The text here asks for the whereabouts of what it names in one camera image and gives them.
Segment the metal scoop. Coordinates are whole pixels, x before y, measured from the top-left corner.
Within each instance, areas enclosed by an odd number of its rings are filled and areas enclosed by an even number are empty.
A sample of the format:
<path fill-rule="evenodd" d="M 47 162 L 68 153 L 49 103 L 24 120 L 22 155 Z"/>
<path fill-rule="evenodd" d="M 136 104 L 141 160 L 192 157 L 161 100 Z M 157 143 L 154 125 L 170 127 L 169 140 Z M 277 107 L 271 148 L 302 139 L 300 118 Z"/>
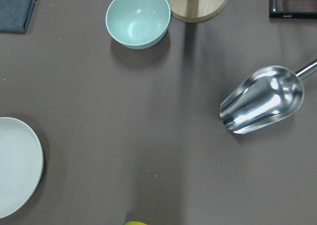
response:
<path fill-rule="evenodd" d="M 296 72 L 280 65 L 257 70 L 220 104 L 220 120 L 229 131 L 246 134 L 291 116 L 304 100 L 303 80 L 316 70 L 316 61 Z"/>

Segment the cream round plate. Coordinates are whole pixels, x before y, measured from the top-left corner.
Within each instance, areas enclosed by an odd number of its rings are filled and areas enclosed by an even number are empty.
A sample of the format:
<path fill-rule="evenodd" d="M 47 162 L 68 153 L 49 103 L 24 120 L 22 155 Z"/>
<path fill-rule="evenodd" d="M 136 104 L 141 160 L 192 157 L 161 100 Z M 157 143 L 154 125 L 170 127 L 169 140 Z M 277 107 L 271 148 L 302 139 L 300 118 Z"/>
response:
<path fill-rule="evenodd" d="M 33 129 L 12 117 L 0 118 L 0 217 L 19 210 L 42 176 L 44 155 Z"/>

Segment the grey folded cloth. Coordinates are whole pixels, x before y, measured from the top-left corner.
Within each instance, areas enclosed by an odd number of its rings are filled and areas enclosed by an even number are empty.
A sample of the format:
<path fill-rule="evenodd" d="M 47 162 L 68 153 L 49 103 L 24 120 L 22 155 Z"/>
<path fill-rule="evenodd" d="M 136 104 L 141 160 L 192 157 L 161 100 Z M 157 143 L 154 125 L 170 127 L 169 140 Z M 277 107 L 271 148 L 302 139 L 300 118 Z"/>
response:
<path fill-rule="evenodd" d="M 0 30 L 25 33 L 37 0 L 0 0 Z"/>

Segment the mint green bowl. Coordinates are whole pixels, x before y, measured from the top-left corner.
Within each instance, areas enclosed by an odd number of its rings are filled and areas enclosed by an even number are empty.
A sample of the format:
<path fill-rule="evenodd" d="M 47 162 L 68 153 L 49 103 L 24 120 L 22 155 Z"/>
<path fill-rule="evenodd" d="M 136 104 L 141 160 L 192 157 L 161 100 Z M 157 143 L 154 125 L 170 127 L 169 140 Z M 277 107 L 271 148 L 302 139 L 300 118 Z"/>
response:
<path fill-rule="evenodd" d="M 165 36 L 170 18 L 167 0 L 113 0 L 106 11 L 105 24 L 118 43 L 142 50 Z"/>

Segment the wooden mug tree stand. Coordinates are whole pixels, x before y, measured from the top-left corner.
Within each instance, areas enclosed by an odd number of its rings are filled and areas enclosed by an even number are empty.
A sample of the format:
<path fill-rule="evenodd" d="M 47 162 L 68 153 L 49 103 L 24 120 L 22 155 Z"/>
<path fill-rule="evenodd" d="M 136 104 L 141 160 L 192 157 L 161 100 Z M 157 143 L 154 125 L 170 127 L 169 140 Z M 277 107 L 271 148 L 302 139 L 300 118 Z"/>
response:
<path fill-rule="evenodd" d="M 167 0 L 171 15 L 183 22 L 200 23 L 212 19 L 226 6 L 228 0 Z"/>

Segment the black picture frame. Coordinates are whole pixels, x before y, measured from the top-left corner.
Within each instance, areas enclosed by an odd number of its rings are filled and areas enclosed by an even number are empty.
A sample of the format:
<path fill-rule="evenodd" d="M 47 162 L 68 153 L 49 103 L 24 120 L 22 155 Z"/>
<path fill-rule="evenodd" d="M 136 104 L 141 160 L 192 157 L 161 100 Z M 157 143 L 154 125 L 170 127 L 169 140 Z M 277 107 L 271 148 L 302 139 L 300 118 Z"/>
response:
<path fill-rule="evenodd" d="M 269 0 L 269 17 L 316 19 L 317 0 Z"/>

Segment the yellow lemon near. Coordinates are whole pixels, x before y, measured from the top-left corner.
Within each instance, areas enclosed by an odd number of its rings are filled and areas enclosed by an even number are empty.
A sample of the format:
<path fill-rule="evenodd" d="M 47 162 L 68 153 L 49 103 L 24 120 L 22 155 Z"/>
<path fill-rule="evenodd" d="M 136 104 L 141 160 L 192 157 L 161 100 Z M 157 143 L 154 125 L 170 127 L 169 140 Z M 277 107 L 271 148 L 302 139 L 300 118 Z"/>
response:
<path fill-rule="evenodd" d="M 124 225 L 148 225 L 144 222 L 140 222 L 140 221 L 128 221 L 125 222 Z"/>

